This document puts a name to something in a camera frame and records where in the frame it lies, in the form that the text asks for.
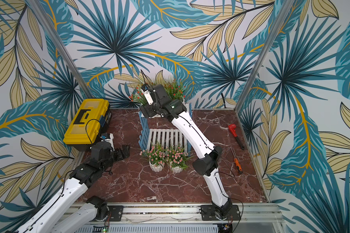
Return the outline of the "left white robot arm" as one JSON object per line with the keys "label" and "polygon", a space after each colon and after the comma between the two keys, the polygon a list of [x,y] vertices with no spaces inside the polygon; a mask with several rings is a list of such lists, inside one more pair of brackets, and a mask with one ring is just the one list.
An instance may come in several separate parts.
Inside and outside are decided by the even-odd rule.
{"label": "left white robot arm", "polygon": [[61,221],[61,217],[92,187],[114,163],[130,156],[130,146],[113,148],[100,141],[91,147],[89,159],[71,171],[59,191],[29,220],[22,223],[17,233],[74,233],[86,223],[107,221],[112,214],[107,201],[93,196],[75,213]]}

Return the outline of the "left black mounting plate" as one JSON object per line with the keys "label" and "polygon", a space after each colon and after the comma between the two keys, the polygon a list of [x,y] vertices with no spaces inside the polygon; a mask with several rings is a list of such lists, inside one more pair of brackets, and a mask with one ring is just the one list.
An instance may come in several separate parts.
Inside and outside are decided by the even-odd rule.
{"label": "left black mounting plate", "polygon": [[93,221],[113,221],[120,222],[123,213],[122,205],[108,205],[99,207],[97,209],[97,215]]}

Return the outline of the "yellow black toolbox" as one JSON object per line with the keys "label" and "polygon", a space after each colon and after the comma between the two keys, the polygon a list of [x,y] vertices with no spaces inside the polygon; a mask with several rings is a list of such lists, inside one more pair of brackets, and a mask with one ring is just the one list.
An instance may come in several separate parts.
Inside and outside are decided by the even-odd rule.
{"label": "yellow black toolbox", "polygon": [[68,127],[63,142],[78,151],[89,151],[111,119],[110,104],[105,99],[85,99]]}

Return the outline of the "black mounting plate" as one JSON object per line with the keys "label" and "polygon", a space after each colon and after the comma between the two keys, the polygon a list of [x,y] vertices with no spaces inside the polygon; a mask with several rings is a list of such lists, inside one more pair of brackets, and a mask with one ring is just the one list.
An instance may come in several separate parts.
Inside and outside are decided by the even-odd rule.
{"label": "black mounting plate", "polygon": [[113,221],[120,222],[123,213],[122,205],[108,205],[99,207],[97,209],[97,215],[93,221]]}
{"label": "black mounting plate", "polygon": [[201,205],[199,209],[203,221],[227,221],[227,220],[240,220],[241,212],[237,205],[232,205],[231,209],[221,217],[217,215],[215,206],[213,205]]}

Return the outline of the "left aluminium corner post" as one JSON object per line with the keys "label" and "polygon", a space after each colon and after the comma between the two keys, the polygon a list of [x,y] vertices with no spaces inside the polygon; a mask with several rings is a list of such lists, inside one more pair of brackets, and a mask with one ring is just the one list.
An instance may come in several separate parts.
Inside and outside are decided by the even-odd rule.
{"label": "left aluminium corner post", "polygon": [[79,84],[80,89],[83,90],[88,99],[92,99],[93,95],[88,89],[84,79],[82,78],[81,73],[79,72],[77,66],[72,60],[72,57],[70,56],[64,43],[62,42],[58,32],[56,31],[55,23],[53,23],[52,20],[47,16],[46,11],[41,6],[39,1],[29,0],[28,4],[34,10],[37,19],[43,25],[44,30],[49,35],[50,39],[53,41],[55,48],[58,50],[60,56],[63,58],[64,63],[68,66],[70,72]]}

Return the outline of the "aluminium corner post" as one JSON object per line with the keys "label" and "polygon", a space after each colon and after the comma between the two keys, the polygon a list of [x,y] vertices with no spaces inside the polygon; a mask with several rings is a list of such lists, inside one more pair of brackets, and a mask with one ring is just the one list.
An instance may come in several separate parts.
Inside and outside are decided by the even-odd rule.
{"label": "aluminium corner post", "polygon": [[281,26],[283,25],[285,18],[287,17],[287,15],[289,14],[290,8],[292,7],[294,3],[294,0],[290,0],[290,1],[284,1],[283,2],[283,6],[280,9],[280,12],[278,13],[277,18],[275,19],[274,23],[273,23],[273,28],[271,30],[271,32],[268,34],[267,39],[262,47],[261,52],[259,53],[259,56],[256,60],[256,63],[249,75],[249,78],[247,80],[247,82],[245,83],[244,89],[239,97],[239,100],[237,102],[237,105],[235,107],[235,112],[239,113],[239,111],[242,108],[242,105],[245,101],[245,98],[247,97],[249,90],[251,89],[254,80],[259,72],[259,69],[265,59],[265,57],[267,56],[267,54],[269,53],[280,29]]}
{"label": "aluminium corner post", "polygon": [[64,63],[68,66],[70,72],[79,84],[80,89],[83,90],[88,99],[92,99],[93,95],[88,89],[84,79],[82,78],[81,73],[79,72],[77,66],[72,60],[72,57],[70,56],[64,43],[62,42],[58,32],[56,31],[55,23],[53,23],[52,20],[47,16],[46,11],[41,6],[39,1],[29,0],[28,4],[34,10],[37,19],[43,25],[44,30],[49,35],[50,39],[53,41],[55,48],[58,50],[60,56],[63,58]]}

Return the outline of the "right aluminium corner post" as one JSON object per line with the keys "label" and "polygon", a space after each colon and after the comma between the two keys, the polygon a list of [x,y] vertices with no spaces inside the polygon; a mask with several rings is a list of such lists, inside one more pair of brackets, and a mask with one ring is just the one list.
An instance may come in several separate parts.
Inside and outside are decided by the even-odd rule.
{"label": "right aluminium corner post", "polygon": [[247,80],[247,82],[245,83],[244,89],[239,97],[239,100],[237,102],[237,105],[235,107],[235,112],[239,113],[239,111],[242,108],[242,105],[245,101],[245,98],[247,97],[249,90],[251,89],[254,80],[259,72],[259,69],[265,59],[265,57],[267,56],[267,54],[269,53],[280,29],[281,26],[283,25],[285,18],[287,17],[287,15],[289,14],[290,8],[292,7],[294,3],[294,0],[290,0],[290,1],[284,1],[283,2],[283,6],[280,9],[280,12],[278,13],[277,18],[275,19],[274,23],[273,23],[273,28],[271,30],[271,32],[268,34],[267,39],[262,47],[261,52],[259,53],[259,56],[256,60],[256,63],[249,75],[249,78]]}

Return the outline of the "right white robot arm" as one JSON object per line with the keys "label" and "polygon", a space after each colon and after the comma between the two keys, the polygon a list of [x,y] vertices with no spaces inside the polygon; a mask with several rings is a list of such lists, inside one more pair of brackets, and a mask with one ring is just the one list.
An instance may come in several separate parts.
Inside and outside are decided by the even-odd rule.
{"label": "right white robot arm", "polygon": [[181,100],[172,100],[163,85],[143,84],[141,91],[147,101],[140,107],[145,118],[159,115],[176,126],[190,142],[198,159],[192,164],[195,171],[202,175],[212,197],[215,216],[225,220],[232,208],[232,200],[224,190],[218,169],[218,160],[222,148],[210,142],[192,120]]}

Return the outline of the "pink flower pot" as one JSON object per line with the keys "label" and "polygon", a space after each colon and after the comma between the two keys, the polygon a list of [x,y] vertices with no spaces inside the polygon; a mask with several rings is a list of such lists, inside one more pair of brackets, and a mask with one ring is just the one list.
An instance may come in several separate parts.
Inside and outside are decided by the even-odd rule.
{"label": "pink flower pot", "polygon": [[142,150],[140,156],[148,161],[154,172],[161,172],[166,165],[167,154],[161,144],[155,144],[150,149]]}
{"label": "pink flower pot", "polygon": [[191,156],[184,147],[170,147],[165,150],[166,162],[173,173],[180,173],[188,167]]}

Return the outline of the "orange handled screwdriver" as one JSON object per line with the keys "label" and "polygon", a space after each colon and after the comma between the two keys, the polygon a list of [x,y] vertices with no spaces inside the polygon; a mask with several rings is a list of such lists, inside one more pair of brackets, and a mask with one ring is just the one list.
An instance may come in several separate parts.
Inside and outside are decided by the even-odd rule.
{"label": "orange handled screwdriver", "polygon": [[240,165],[240,163],[239,163],[239,161],[238,161],[238,159],[237,159],[237,157],[236,157],[232,147],[230,147],[230,150],[231,150],[232,155],[233,155],[233,161],[234,161],[236,170],[238,171],[239,174],[243,174],[243,169],[242,169],[242,167],[241,167],[241,165]]}

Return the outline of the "blue white wooden rack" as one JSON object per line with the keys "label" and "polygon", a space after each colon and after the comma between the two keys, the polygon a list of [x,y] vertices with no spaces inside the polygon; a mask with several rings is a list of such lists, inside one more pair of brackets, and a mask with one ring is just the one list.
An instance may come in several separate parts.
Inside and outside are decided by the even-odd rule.
{"label": "blue white wooden rack", "polygon": [[138,112],[142,131],[139,139],[141,150],[149,150],[152,146],[160,144],[163,148],[183,147],[186,152],[190,152],[191,144],[179,129],[155,129],[150,128],[148,120],[143,116],[141,111]]}

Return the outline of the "red flower pot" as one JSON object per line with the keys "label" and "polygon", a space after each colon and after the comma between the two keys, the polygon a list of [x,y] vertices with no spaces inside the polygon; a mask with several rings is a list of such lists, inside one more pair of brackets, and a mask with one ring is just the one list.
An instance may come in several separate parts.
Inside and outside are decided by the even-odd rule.
{"label": "red flower pot", "polygon": [[141,105],[147,104],[147,100],[142,90],[143,85],[144,85],[143,83],[140,83],[133,87],[133,91],[129,95],[129,98],[132,102],[139,103]]}
{"label": "red flower pot", "polygon": [[185,85],[181,79],[166,80],[164,88],[171,100],[180,100],[181,102],[185,101]]}

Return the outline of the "red pipe wrench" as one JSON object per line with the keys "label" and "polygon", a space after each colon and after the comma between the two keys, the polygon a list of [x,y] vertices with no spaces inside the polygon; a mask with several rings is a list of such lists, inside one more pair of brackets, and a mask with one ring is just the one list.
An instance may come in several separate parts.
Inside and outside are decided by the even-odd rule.
{"label": "red pipe wrench", "polygon": [[235,124],[230,124],[228,126],[229,131],[232,133],[232,135],[234,136],[235,140],[237,141],[238,145],[240,146],[240,148],[242,150],[245,150],[245,146],[242,143],[241,139],[238,137],[237,133],[236,133],[236,125]]}

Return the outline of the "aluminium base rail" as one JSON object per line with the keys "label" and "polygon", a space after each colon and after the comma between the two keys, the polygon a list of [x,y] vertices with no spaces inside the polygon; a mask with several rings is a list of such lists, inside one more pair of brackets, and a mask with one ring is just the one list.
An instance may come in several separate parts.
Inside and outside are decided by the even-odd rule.
{"label": "aluminium base rail", "polygon": [[238,203],[240,220],[203,221],[199,209],[205,203],[108,203],[122,205],[123,214],[120,222],[125,224],[141,223],[274,223],[284,224],[281,210],[274,203]]}

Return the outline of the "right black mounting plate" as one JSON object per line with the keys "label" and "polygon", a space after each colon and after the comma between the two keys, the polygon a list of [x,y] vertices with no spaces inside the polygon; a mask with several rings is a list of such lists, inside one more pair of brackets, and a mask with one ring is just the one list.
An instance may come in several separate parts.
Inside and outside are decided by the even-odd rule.
{"label": "right black mounting plate", "polygon": [[231,209],[221,217],[217,215],[215,206],[213,205],[201,205],[199,209],[203,221],[227,221],[227,220],[240,220],[241,212],[237,205],[232,205]]}

